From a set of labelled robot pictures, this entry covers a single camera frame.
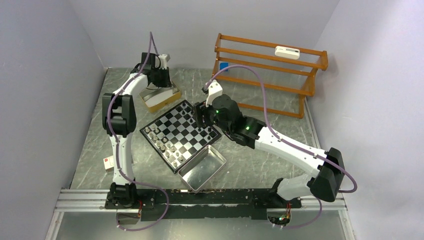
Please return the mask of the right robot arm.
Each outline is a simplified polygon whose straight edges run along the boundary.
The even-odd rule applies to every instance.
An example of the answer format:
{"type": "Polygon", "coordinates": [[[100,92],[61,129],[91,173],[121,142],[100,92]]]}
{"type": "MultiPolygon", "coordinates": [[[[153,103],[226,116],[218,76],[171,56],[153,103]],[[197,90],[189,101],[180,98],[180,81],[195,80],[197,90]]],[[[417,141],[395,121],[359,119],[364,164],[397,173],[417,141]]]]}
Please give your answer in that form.
{"type": "Polygon", "coordinates": [[[314,148],[283,136],[266,123],[245,116],[238,104],[224,94],[213,100],[194,104],[193,117],[198,127],[216,126],[233,142],[253,150],[261,150],[301,168],[305,173],[293,178],[280,178],[270,190],[270,202],[282,207],[289,200],[314,196],[334,202],[345,173],[339,150],[314,148]]]}

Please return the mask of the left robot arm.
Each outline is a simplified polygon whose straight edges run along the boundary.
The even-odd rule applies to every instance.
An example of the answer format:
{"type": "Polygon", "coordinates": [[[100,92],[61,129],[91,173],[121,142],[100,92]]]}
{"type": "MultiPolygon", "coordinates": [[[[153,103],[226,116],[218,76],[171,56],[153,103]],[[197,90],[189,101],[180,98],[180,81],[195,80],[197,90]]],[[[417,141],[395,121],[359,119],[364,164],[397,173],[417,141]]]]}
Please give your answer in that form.
{"type": "Polygon", "coordinates": [[[112,145],[113,178],[107,202],[114,207],[132,208],[140,203],[132,167],[131,141],[137,126],[134,98],[149,85],[172,86],[169,54],[142,53],[141,62],[114,92],[102,96],[102,126],[112,145]]]}

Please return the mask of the gold tin of white pieces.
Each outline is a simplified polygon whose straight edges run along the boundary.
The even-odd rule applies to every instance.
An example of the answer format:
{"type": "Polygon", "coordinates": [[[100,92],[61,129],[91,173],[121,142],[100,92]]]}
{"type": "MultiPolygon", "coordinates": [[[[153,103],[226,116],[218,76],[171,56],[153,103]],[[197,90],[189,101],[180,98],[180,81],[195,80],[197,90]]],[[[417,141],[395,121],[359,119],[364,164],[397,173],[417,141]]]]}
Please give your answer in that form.
{"type": "Polygon", "coordinates": [[[182,92],[175,83],[172,83],[171,87],[146,88],[139,96],[147,110],[150,113],[155,113],[179,100],[182,97],[182,92]]]}

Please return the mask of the black white chessboard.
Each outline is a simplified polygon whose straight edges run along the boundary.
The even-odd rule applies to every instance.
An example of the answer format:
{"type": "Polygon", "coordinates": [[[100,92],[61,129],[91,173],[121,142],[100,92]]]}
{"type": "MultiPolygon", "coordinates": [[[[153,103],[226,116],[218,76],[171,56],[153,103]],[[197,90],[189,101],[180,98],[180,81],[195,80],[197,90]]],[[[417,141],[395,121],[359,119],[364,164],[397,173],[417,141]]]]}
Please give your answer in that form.
{"type": "Polygon", "coordinates": [[[193,114],[193,105],[187,100],[183,100],[146,126],[139,129],[139,132],[173,173],[177,173],[180,168],[191,160],[204,146],[212,145],[222,137],[222,134],[213,126],[198,127],[193,114]],[[156,125],[155,130],[151,129],[151,125],[153,124],[156,125]],[[163,138],[167,138],[167,142],[163,143],[163,138],[158,138],[157,141],[162,142],[162,146],[166,148],[165,152],[169,152],[170,154],[169,157],[166,157],[165,152],[161,152],[160,147],[157,147],[157,141],[149,137],[150,132],[145,132],[146,127],[149,127],[150,132],[153,132],[157,137],[159,133],[164,134],[163,138]],[[176,148],[175,152],[171,152],[172,147],[167,147],[168,142],[171,143],[172,147],[176,148]],[[178,160],[179,157],[176,156],[177,151],[183,156],[183,162],[178,160]],[[177,166],[173,166],[174,161],[177,161],[177,166]]]}

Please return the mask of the blue cube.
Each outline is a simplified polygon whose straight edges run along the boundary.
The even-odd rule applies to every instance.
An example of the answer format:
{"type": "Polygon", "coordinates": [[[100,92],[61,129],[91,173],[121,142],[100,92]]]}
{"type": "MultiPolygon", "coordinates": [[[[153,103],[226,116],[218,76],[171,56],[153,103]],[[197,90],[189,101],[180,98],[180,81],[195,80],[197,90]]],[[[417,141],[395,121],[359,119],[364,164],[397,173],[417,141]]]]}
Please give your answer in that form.
{"type": "Polygon", "coordinates": [[[230,64],[228,62],[220,62],[218,67],[219,67],[219,71],[220,72],[228,72],[229,69],[228,67],[230,66],[230,64]]]}

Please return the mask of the silver metal tin lid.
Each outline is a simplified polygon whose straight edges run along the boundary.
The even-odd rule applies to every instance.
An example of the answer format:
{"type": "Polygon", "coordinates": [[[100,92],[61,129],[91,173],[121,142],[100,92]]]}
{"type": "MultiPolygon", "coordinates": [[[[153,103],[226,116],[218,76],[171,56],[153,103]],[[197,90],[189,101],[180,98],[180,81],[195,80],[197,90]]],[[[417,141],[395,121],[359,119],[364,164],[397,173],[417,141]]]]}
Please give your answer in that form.
{"type": "Polygon", "coordinates": [[[225,157],[208,144],[196,153],[177,174],[191,192],[197,194],[226,163],[225,157]]]}

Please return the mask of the orange wooden rack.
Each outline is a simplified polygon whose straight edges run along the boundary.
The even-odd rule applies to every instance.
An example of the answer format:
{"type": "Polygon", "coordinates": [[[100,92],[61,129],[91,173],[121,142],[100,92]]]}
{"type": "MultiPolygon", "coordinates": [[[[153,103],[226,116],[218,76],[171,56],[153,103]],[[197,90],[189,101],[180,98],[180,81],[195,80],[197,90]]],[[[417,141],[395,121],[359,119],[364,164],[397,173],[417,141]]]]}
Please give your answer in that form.
{"type": "Polygon", "coordinates": [[[289,94],[298,105],[291,110],[278,109],[271,103],[267,111],[301,119],[305,115],[305,100],[315,94],[315,79],[319,71],[329,66],[328,53],[297,46],[272,43],[219,33],[214,46],[213,73],[219,71],[219,63],[228,62],[232,68],[221,73],[218,81],[234,83],[237,87],[260,86],[256,77],[263,80],[269,94],[289,94]],[[275,47],[283,46],[300,50],[297,60],[275,56],[275,47]]]}

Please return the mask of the small white card box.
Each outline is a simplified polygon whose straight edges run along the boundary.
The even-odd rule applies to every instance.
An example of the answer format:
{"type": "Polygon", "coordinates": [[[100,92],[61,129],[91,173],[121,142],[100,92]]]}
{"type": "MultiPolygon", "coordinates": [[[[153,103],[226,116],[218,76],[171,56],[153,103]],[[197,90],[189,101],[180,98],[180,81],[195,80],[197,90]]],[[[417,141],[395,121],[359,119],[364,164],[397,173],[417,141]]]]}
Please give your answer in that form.
{"type": "Polygon", "coordinates": [[[102,159],[105,171],[112,172],[114,170],[114,156],[108,156],[102,159]]]}

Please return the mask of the white rectangular device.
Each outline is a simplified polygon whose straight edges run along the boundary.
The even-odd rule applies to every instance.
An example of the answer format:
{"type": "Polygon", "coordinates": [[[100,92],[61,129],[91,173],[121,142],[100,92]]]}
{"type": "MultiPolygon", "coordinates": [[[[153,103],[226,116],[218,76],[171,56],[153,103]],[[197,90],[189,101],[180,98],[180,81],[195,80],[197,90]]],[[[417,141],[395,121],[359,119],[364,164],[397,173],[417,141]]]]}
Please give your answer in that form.
{"type": "Polygon", "coordinates": [[[298,60],[300,58],[300,50],[286,46],[276,46],[274,55],[281,58],[298,60]]]}

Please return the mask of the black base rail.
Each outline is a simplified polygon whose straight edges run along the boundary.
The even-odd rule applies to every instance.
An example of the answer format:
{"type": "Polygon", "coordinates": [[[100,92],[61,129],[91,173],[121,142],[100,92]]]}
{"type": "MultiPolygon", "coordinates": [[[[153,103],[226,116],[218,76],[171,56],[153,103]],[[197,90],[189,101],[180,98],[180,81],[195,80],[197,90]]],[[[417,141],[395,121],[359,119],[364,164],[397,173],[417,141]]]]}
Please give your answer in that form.
{"type": "Polygon", "coordinates": [[[117,198],[107,194],[104,208],[141,213],[142,222],[164,219],[250,218],[267,220],[267,211],[301,208],[301,200],[284,200],[267,188],[204,189],[194,193],[187,189],[137,189],[135,196],[117,198]]]}

